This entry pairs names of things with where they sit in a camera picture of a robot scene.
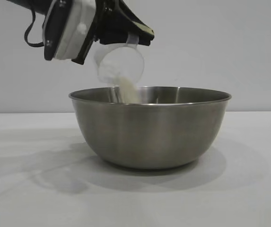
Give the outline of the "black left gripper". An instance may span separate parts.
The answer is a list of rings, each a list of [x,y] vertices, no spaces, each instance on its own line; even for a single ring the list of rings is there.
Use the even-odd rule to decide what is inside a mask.
[[[152,28],[142,22],[126,5],[123,0],[96,0],[96,12],[90,24],[88,33],[82,47],[71,61],[76,64],[84,64],[85,58],[93,44],[99,39],[100,44],[127,43],[128,33],[139,37],[139,45],[150,46],[155,34]],[[104,17],[106,32],[98,38],[99,27]]]

